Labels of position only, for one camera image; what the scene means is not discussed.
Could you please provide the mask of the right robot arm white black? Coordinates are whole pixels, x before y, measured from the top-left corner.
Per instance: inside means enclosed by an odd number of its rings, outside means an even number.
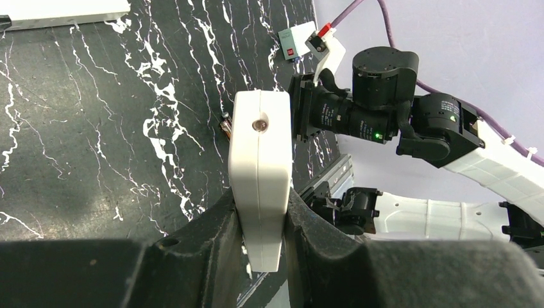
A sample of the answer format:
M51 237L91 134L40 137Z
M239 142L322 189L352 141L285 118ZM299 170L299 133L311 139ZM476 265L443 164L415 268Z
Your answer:
M418 64L415 53L382 46L354 56L351 89L339 88L329 69L294 75L288 89L294 137L306 141L328 131L379 144L397 138L397 155L465 176L502 201L432 201L354 187L325 218L347 234L373 239L543 246L543 167L460 99L415 95Z

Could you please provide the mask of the white remote with black end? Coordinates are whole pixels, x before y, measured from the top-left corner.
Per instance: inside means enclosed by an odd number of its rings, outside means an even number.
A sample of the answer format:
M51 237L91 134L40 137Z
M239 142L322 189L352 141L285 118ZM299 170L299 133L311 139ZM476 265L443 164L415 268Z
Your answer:
M129 12L127 0L2 0L1 31L113 21Z

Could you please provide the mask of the white remote control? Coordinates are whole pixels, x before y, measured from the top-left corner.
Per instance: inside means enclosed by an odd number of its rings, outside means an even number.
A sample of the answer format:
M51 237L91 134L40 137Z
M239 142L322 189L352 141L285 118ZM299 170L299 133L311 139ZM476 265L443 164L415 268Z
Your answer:
M292 172L288 93L237 92L228 173L253 271L278 271Z

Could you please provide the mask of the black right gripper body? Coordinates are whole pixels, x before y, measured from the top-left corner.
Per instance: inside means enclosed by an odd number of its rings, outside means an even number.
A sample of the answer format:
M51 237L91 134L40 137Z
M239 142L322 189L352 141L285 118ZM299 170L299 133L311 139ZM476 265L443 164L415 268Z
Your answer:
M314 83L315 73L295 74L288 88L291 104L293 139L307 142L321 130L312 124L312 110L318 105L323 89Z

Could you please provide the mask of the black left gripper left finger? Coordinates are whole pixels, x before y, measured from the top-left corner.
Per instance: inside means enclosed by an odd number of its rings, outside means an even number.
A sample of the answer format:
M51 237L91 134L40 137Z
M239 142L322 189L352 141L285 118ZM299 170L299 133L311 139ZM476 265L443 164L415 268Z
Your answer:
M235 307L241 228L232 191L155 243L1 243L2 307Z

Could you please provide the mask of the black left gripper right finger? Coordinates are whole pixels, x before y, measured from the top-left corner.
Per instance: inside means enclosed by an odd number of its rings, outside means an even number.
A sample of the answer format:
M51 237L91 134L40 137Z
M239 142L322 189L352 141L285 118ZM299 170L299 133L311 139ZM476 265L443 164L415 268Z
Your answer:
M291 191L285 221L292 307L542 307L543 279L517 245L359 243Z

